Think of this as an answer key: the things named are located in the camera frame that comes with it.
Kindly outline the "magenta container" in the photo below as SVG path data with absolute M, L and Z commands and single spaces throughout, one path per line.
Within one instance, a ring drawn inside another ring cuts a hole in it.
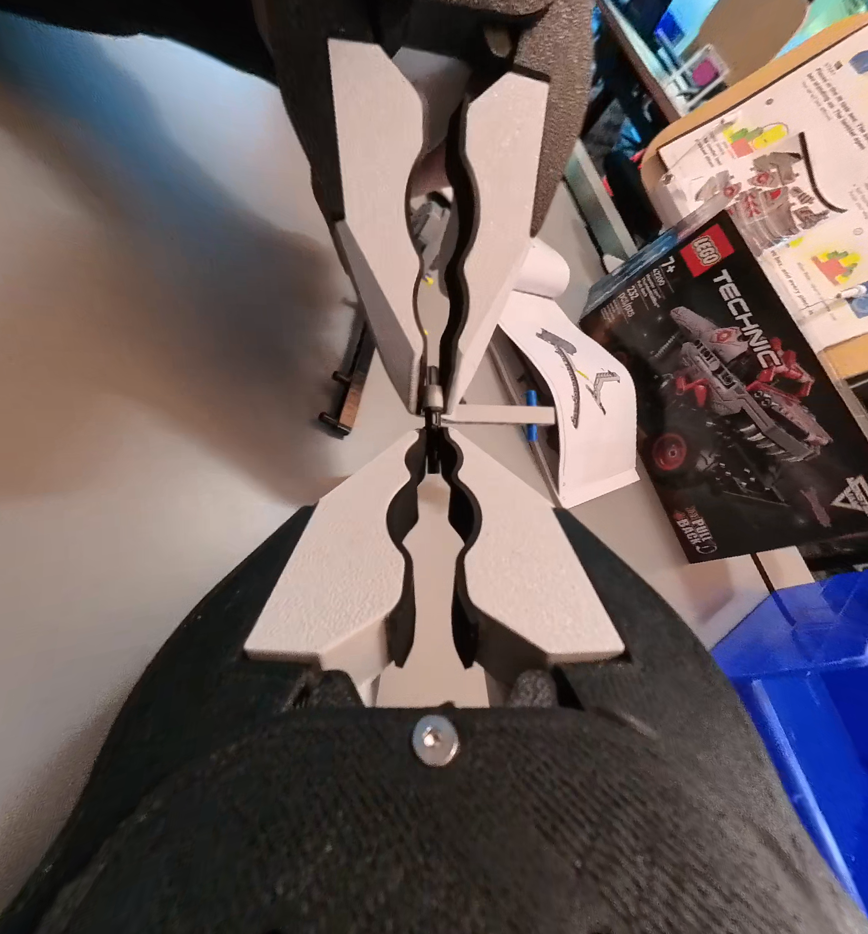
M 678 112 L 685 116 L 719 91 L 728 73 L 723 57 L 707 43 L 669 72 L 666 88 L 674 95 Z

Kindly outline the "black toy set box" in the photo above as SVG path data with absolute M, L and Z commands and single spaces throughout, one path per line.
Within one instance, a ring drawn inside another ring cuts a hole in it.
M 580 328 L 627 367 L 689 562 L 868 534 L 868 430 L 724 208 L 596 283 Z

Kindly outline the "dark grey toy block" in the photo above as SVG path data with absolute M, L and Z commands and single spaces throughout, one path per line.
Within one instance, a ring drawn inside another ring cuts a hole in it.
M 414 210 L 411 218 L 411 233 L 418 253 L 436 256 L 440 250 L 444 231 L 451 214 L 451 204 L 435 193 L 426 198 Z

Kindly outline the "blue plastic bin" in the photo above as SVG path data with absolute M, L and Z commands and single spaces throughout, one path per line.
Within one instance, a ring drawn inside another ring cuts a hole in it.
M 711 654 L 868 917 L 868 570 L 774 592 Z

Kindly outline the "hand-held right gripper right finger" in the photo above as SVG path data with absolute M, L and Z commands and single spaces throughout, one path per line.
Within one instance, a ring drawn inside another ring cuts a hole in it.
M 442 475 L 462 543 L 451 621 L 466 668 L 549 669 L 624 653 L 565 514 L 456 429 L 442 432 Z

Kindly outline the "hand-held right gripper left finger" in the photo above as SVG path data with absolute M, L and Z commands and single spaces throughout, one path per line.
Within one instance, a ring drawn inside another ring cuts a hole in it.
M 408 431 L 313 508 L 244 644 L 254 660 L 404 666 L 416 628 L 411 556 L 426 442 Z

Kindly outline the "light grey desk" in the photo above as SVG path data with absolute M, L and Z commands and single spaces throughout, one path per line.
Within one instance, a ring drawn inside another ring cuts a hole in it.
M 732 685 L 576 517 L 624 653 L 463 665 L 445 429 L 404 666 L 245 653 L 354 283 L 253 3 L 0 2 L 0 128 L 51 164 L 14 219 L 0 182 L 0 932 L 855 929 Z

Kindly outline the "white instruction booklet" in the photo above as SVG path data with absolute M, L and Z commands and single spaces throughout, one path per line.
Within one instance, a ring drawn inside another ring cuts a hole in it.
M 626 365 L 559 306 L 568 282 L 565 259 L 534 239 L 491 352 L 512 403 L 525 405 L 531 390 L 556 409 L 535 444 L 522 429 L 556 502 L 573 508 L 638 480 L 637 400 Z

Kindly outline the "light grey toy beam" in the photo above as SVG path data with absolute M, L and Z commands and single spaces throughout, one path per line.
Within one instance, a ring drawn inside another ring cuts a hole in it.
M 447 426 L 517 425 L 548 427 L 557 424 L 553 406 L 521 404 L 460 403 L 450 412 L 440 415 Z

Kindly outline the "black toy pin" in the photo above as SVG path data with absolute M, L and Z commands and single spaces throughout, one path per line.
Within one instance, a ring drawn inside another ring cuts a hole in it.
M 424 387 L 428 383 L 438 383 L 440 384 L 440 370 L 436 365 L 428 365 L 425 370 L 422 387 L 421 387 L 421 396 L 424 390 Z M 424 440 L 425 440 L 425 458 L 426 458 L 426 469 L 427 473 L 438 474 L 440 473 L 440 442 L 441 442 L 441 417 L 435 416 L 431 417 L 430 414 L 423 412 L 421 408 L 423 417 L 424 417 Z

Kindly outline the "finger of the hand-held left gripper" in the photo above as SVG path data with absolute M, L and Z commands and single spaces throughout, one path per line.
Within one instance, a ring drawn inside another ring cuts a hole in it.
M 344 198 L 335 233 L 383 367 L 416 413 L 425 336 L 408 184 L 424 142 L 423 105 L 381 47 L 330 38 L 327 51 Z
M 467 96 L 452 118 L 446 155 L 456 239 L 444 271 L 445 403 L 465 395 L 530 249 L 547 97 L 546 82 L 508 72 Z

